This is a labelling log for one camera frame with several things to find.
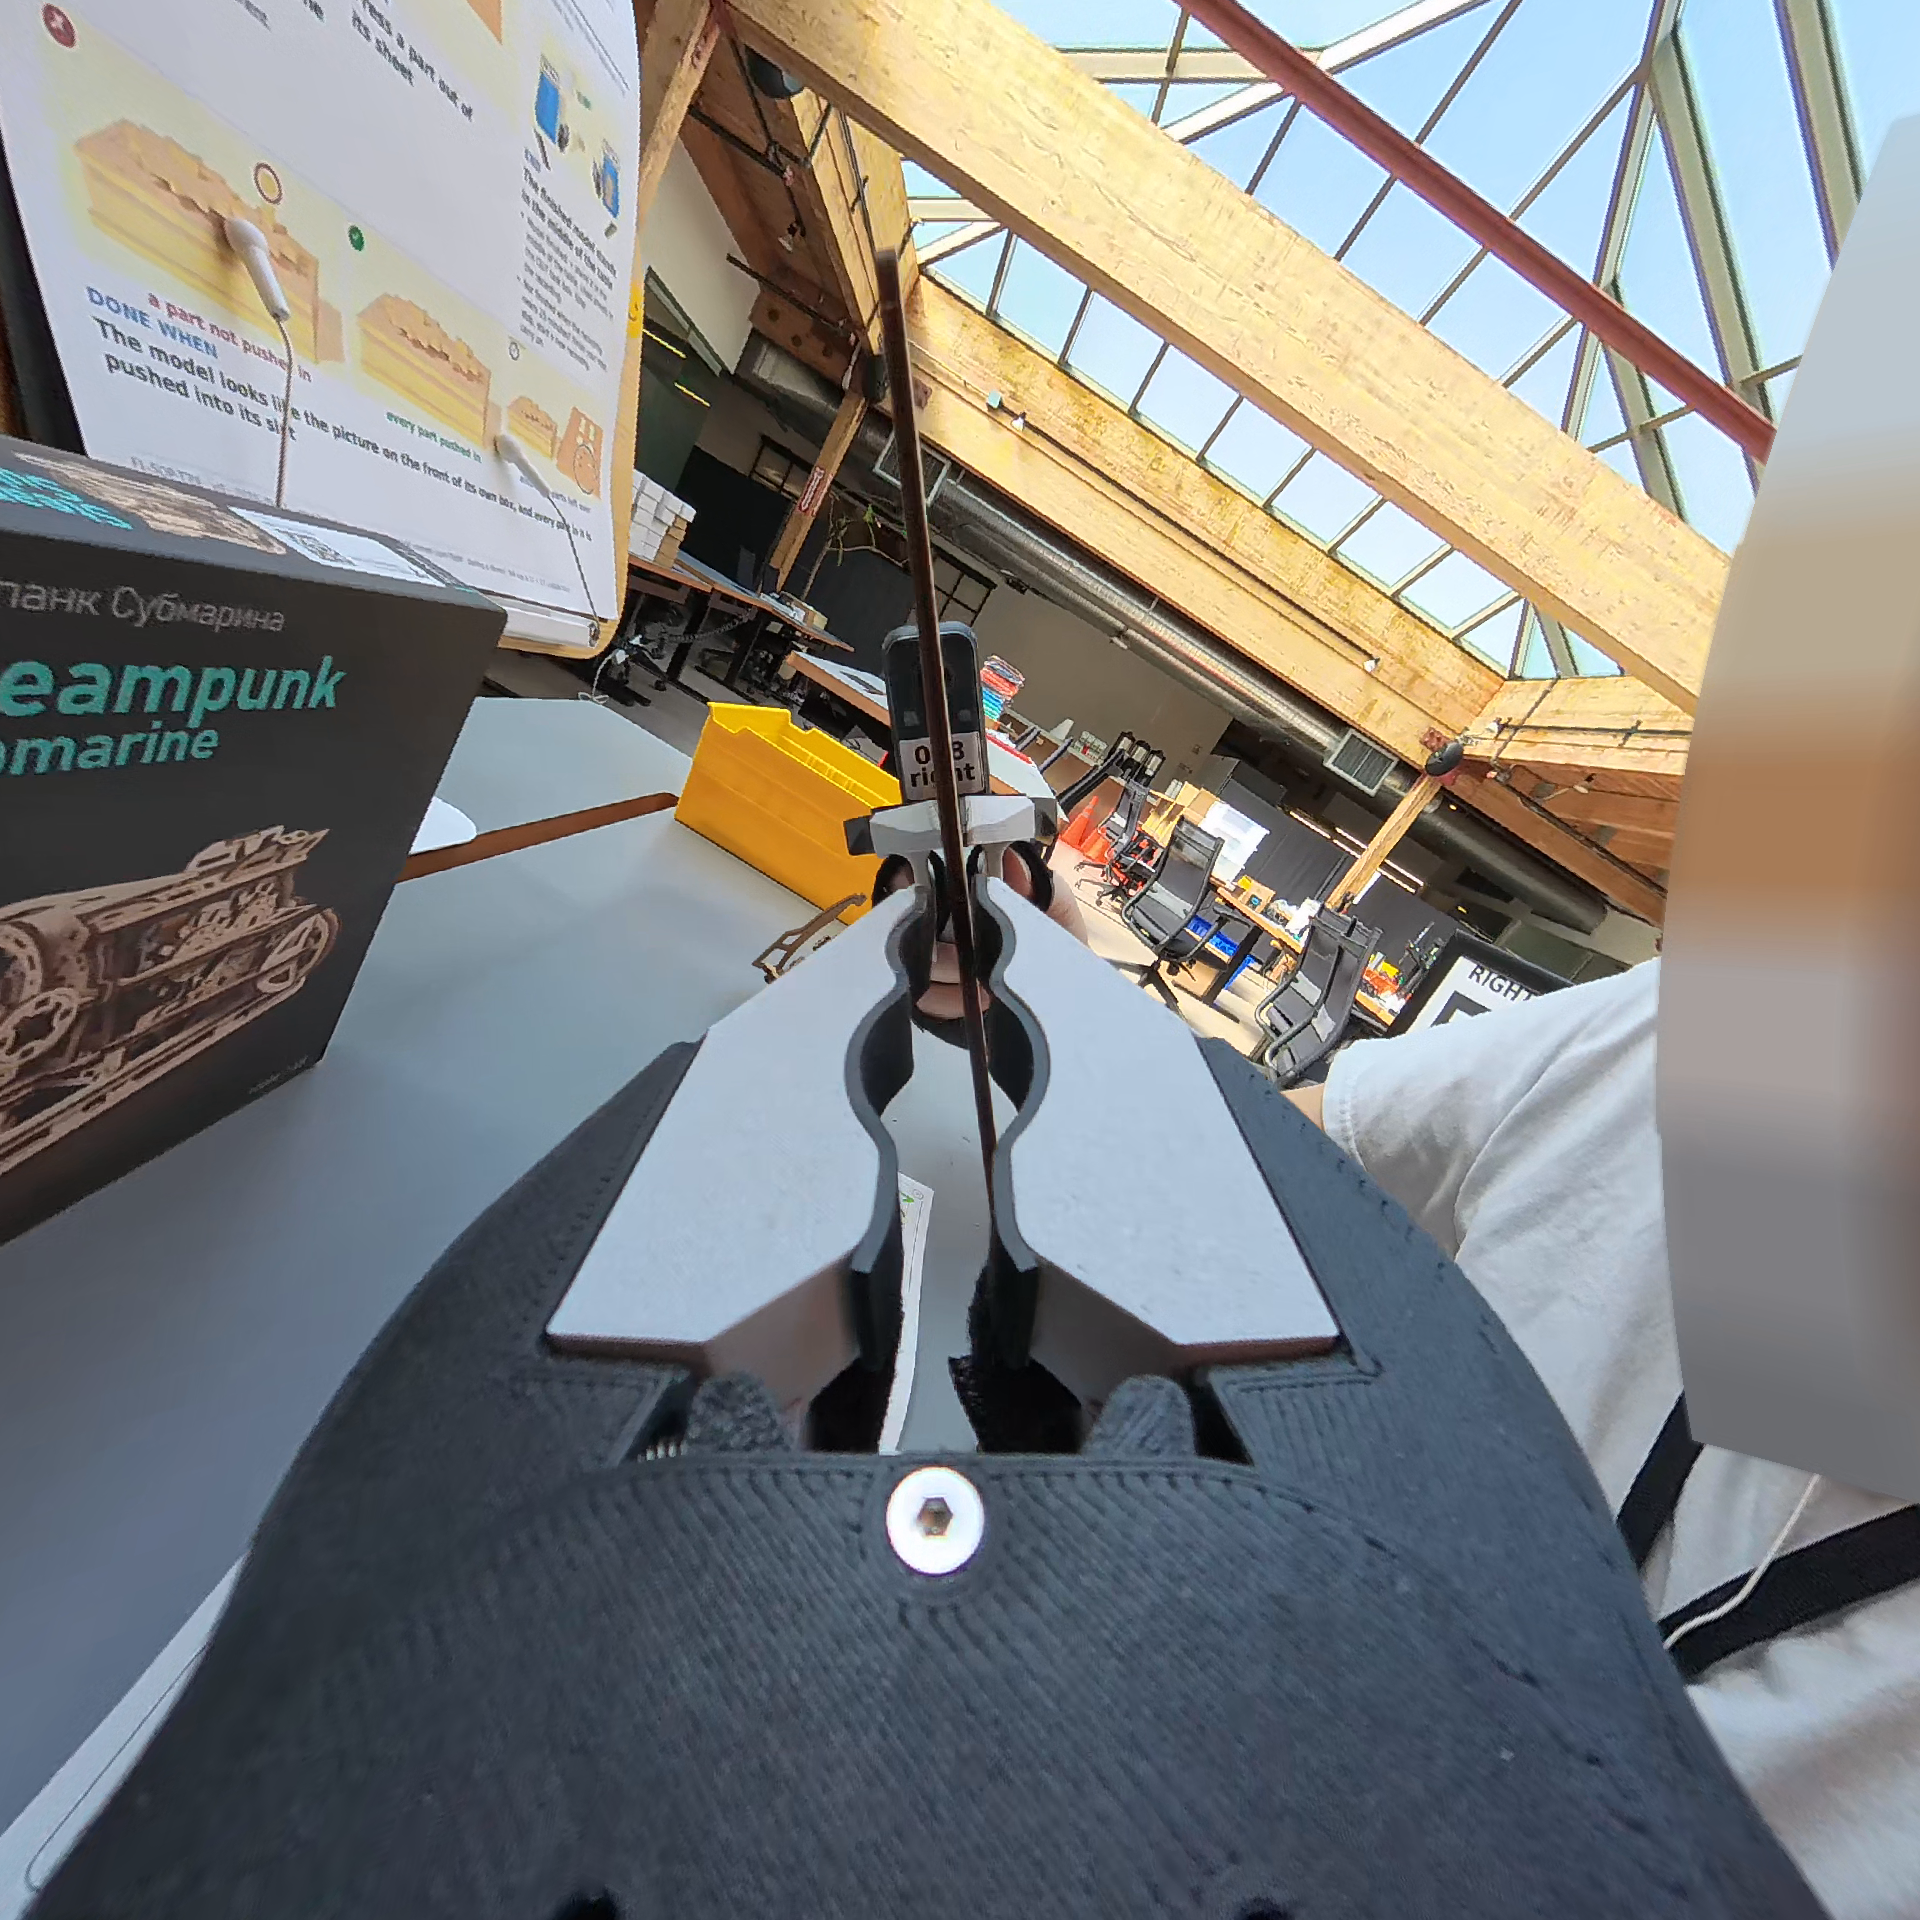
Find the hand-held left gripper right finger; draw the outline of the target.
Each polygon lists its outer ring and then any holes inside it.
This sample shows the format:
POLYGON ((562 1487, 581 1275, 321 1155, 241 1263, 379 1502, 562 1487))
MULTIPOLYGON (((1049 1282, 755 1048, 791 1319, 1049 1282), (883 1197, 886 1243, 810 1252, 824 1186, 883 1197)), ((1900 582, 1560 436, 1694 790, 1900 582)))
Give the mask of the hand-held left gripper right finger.
POLYGON ((988 958, 976 1441, 1084 1443, 1128 1376, 1167 1376, 1194 1443, 1242 1443, 1226 1376, 1322 1362, 1337 1319, 1194 1033, 1002 883, 988 958))

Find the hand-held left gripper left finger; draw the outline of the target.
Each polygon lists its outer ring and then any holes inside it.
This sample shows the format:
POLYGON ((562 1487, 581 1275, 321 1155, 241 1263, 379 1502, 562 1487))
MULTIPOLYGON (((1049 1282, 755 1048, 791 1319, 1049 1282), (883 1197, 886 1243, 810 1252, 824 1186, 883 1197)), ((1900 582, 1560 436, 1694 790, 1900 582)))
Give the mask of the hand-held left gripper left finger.
POLYGON ((902 1220, 883 1115, 915 1073, 922 900, 732 1019, 678 1073, 546 1345, 752 1372, 808 1443, 871 1449, 896 1366, 902 1220))

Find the plywood parts sheet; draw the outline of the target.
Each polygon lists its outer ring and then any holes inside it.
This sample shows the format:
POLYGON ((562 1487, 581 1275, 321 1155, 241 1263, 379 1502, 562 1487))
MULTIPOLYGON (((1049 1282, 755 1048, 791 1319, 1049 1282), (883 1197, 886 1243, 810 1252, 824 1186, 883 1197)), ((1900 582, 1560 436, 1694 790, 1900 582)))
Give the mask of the plywood parts sheet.
POLYGON ((891 396, 902 552, 910 552, 915 623, 922 623, 931 797, 939 797, 939 829, 945 829, 945 883, 947 883, 947 934, 953 934, 953 969, 962 969, 962 1023, 964 1023, 964 1054, 971 1054, 971 1108, 976 1108, 981 1186, 991 1197, 991 1080, 988 1080, 988 1030, 981 1030, 981 980, 976 980, 964 806, 962 806, 953 730, 947 730, 947 679, 945 679, 945 626, 939 626, 931 523, 924 523, 924 461, 922 461, 922 422, 915 422, 915 392, 910 392, 896 247, 876 247, 876 321, 883 321, 886 396, 891 396))

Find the person's right hand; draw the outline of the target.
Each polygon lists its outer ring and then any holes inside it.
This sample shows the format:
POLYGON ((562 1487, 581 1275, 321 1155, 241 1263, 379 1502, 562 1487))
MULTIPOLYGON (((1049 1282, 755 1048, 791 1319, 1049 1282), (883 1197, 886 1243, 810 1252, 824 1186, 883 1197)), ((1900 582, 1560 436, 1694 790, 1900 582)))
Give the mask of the person's right hand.
MULTIPOLYGON (((1076 909, 1076 893, 1057 883, 1045 842, 1002 842, 991 845, 1000 861, 1000 883, 1026 900, 1032 909, 1045 909, 1049 924, 1059 924, 1072 944, 1092 949, 1092 924, 1076 909)), ((922 1023, 962 1023, 964 1019, 964 980, 962 980, 962 949, 947 940, 947 922, 939 924, 931 944, 931 979, 922 987, 922 1023)))

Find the partly built wooden model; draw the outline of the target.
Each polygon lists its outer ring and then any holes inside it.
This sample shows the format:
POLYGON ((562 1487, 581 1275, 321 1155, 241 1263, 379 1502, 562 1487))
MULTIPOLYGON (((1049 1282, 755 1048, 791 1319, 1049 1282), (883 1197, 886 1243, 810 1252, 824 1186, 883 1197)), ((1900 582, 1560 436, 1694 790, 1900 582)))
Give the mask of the partly built wooden model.
POLYGON ((837 900, 817 912, 808 912, 799 924, 787 924, 752 967, 762 980, 780 980, 791 967, 799 967, 808 955, 817 955, 845 912, 865 912, 865 900, 837 900))

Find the yellow plastic bin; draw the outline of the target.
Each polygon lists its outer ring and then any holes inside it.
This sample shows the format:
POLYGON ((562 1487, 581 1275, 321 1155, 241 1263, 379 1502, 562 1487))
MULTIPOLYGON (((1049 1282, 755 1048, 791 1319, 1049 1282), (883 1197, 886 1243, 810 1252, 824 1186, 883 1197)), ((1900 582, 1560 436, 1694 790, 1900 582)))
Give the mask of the yellow plastic bin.
POLYGON ((845 854, 845 819, 896 806, 896 778, 839 739, 799 730, 787 705, 706 705, 683 771, 678 824, 745 861, 787 893, 859 922, 876 893, 876 854, 845 854))

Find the black office chair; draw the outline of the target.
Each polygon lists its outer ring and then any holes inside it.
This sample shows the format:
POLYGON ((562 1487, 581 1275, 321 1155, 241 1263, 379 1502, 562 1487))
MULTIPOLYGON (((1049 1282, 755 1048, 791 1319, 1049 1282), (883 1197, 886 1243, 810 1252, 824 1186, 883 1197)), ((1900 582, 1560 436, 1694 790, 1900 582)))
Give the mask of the black office chair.
POLYGON ((1151 949, 1151 958, 1120 969, 1132 969, 1141 987, 1151 987, 1167 1012, 1179 1012, 1167 969, 1200 949, 1200 934, 1191 934, 1191 922, 1206 900, 1218 845, 1226 842, 1200 824, 1174 819, 1146 886, 1125 906, 1125 924, 1151 949))
POLYGON ((1279 979, 1278 993, 1258 1001, 1258 1073, 1289 1090, 1298 1082, 1313 1060, 1332 1054, 1332 1046, 1350 1030, 1360 969, 1377 955, 1377 924, 1313 909, 1298 967, 1279 979))

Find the open instruction booklet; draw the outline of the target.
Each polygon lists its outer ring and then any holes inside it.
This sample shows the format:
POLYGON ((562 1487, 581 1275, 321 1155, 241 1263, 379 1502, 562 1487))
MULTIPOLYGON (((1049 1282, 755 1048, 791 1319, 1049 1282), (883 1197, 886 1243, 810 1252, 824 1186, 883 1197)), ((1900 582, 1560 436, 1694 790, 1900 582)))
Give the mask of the open instruction booklet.
POLYGON ((931 1186, 915 1172, 896 1172, 896 1224, 902 1224, 902 1285, 896 1285, 896 1362, 891 1362, 891 1390, 883 1409, 883 1443, 896 1449, 910 1396, 915 1396, 915 1366, 922 1366, 922 1294, 924 1294, 924 1224, 931 1224, 931 1186))

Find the person in white shirt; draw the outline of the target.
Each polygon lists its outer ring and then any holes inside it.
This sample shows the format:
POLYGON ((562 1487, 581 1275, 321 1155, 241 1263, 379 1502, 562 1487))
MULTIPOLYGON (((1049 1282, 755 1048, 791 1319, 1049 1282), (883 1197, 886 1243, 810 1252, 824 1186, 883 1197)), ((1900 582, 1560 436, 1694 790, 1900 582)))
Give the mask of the person in white shirt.
POLYGON ((1694 1441, 1656 1121, 1660 958, 1345 1046, 1292 1099, 1499 1315, 1697 1725, 1830 1913, 1920 1910, 1913 1502, 1694 1441))

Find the black and white marker sign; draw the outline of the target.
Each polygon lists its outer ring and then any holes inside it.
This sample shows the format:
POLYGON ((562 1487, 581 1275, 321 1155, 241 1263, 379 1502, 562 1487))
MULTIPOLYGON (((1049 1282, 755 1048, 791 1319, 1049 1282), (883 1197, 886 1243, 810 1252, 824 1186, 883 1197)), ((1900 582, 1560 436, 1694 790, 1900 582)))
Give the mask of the black and white marker sign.
POLYGON ((1537 958, 1517 958, 1476 934, 1448 934, 1421 980, 1403 993, 1397 1033, 1421 1033, 1455 1019, 1484 1019, 1572 987, 1537 958))

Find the black model kit box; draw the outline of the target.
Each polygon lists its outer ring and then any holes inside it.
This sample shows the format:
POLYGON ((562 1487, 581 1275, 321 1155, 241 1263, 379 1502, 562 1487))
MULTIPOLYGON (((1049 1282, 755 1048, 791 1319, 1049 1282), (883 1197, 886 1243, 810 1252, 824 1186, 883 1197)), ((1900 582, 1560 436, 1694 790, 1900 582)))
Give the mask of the black model kit box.
POLYGON ((0 453, 0 1239, 321 1060, 501 606, 292 509, 0 453))

